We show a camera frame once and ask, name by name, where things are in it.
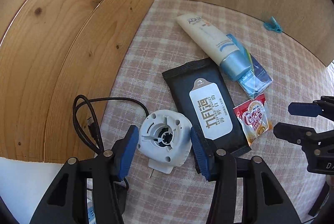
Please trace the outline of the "white round plug device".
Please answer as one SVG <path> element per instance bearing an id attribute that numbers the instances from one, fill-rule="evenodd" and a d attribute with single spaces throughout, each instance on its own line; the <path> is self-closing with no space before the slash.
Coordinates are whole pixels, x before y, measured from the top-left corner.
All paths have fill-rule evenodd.
<path id="1" fill-rule="evenodd" d="M 178 112 L 166 109 L 155 111 L 140 127 L 137 150 L 149 158 L 150 168 L 170 174 L 189 156 L 191 128 L 191 122 Z"/>

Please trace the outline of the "pine wood wall panel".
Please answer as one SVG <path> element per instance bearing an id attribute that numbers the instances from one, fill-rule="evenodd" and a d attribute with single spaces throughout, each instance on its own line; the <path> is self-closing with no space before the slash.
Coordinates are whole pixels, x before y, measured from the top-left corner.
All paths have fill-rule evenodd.
<path id="1" fill-rule="evenodd" d="M 154 0 L 1 0 L 1 156 L 63 163 L 79 94 L 108 96 Z"/>

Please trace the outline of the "black wet wipes pack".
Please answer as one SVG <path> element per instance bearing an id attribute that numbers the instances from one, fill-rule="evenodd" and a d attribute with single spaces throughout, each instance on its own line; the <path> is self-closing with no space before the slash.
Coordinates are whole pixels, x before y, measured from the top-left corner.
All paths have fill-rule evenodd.
<path id="1" fill-rule="evenodd" d="M 193 126 L 200 126 L 204 137 L 217 149 L 237 157 L 251 151 L 227 86 L 210 58 L 187 62 L 162 76 L 178 112 Z"/>

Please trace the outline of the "white AQUA sunscreen tube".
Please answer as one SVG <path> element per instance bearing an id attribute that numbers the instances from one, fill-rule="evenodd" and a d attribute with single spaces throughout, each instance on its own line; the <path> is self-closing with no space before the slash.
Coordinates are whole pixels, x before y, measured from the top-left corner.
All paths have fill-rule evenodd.
<path id="1" fill-rule="evenodd" d="M 251 62 L 221 30 L 193 13 L 177 17 L 177 23 L 232 80 L 251 69 Z"/>

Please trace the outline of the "teal clothespin by board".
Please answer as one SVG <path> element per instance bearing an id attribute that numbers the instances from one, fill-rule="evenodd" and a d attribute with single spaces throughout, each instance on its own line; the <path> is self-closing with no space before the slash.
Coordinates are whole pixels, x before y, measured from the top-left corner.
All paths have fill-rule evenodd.
<path id="1" fill-rule="evenodd" d="M 273 16 L 270 17 L 268 22 L 264 22 L 263 26 L 268 31 L 282 33 L 282 27 L 280 26 L 280 24 L 276 21 L 276 19 Z"/>

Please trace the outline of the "blue foil sachet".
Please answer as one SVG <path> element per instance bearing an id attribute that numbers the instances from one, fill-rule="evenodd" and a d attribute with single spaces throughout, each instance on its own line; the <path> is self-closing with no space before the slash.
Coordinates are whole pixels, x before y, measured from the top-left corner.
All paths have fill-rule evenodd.
<path id="1" fill-rule="evenodd" d="M 227 34 L 227 37 L 241 50 L 241 53 L 250 62 L 251 68 L 237 82 L 248 97 L 253 100 L 264 92 L 273 82 L 273 79 L 255 57 L 232 34 Z"/>

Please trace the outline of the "Coffee mate sachet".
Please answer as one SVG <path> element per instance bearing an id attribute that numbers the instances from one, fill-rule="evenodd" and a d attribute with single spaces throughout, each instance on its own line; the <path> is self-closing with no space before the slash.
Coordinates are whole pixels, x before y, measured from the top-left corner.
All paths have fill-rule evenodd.
<path id="1" fill-rule="evenodd" d="M 264 93 L 233 108 L 247 142 L 250 145 L 266 131 L 273 128 Z"/>

